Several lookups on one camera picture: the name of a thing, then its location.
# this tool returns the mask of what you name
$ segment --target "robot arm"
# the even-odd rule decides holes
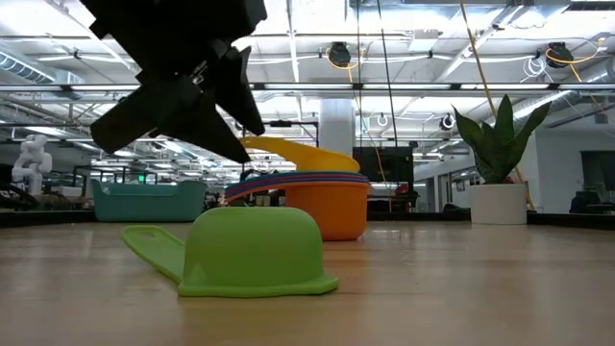
[[[27,177],[30,184],[29,192],[33,195],[40,193],[41,173],[51,172],[52,157],[49,153],[45,153],[43,148],[46,143],[46,136],[27,136],[26,141],[21,143],[21,154],[12,167],[12,180],[21,182],[24,177]],[[24,168],[24,165],[28,162],[30,162],[30,166]]]
[[[246,77],[250,48],[231,46],[267,17],[263,0],[81,2],[96,17],[92,32],[111,34],[142,68],[141,87],[91,125],[102,149],[112,153],[143,135],[166,135],[250,160],[215,106],[255,135],[264,133]]]

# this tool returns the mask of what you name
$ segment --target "wooden table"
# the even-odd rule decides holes
[[[178,298],[120,229],[0,230],[0,345],[615,345],[615,233],[371,223],[325,244],[335,293],[215,299]]]

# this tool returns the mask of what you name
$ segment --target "white robot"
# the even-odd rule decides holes
[[[21,143],[21,154],[12,167],[12,181],[18,187],[24,189],[24,178],[28,180],[28,192],[36,196],[41,193],[42,174],[51,172],[52,157],[45,153],[44,146],[47,137],[43,135],[29,135],[26,141]]]

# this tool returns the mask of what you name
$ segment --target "white pot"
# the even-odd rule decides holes
[[[521,184],[470,187],[472,223],[525,225],[528,223],[526,187]]]

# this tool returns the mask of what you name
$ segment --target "plant leaf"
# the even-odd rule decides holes
[[[479,155],[474,154],[474,161],[479,171],[480,176],[485,180],[486,184],[499,184],[502,181],[500,176],[491,168],[491,166],[480,158]]]
[[[487,180],[489,184],[501,184],[514,166],[508,164],[508,145],[502,143],[498,133],[487,123],[482,123],[482,146],[477,154],[491,167],[492,173]]]
[[[508,95],[504,95],[500,108],[498,109],[498,116],[496,117],[496,125],[494,127],[496,136],[500,138],[501,142],[508,142],[515,137],[515,130],[513,126],[512,118],[512,104]]]
[[[455,120],[461,138],[476,151],[482,143],[482,131],[479,124],[461,115],[455,107],[453,107],[453,110],[455,110]]]
[[[549,114],[549,108],[551,107],[551,102],[545,105],[540,106],[535,109],[528,117],[528,120],[523,125],[523,128],[519,131],[517,136],[515,136],[508,145],[510,146],[510,153],[508,154],[508,163],[513,167],[516,166],[521,158],[523,157],[523,153],[526,151],[526,146],[528,145],[528,139],[533,133],[533,131],[545,121],[545,118]]]

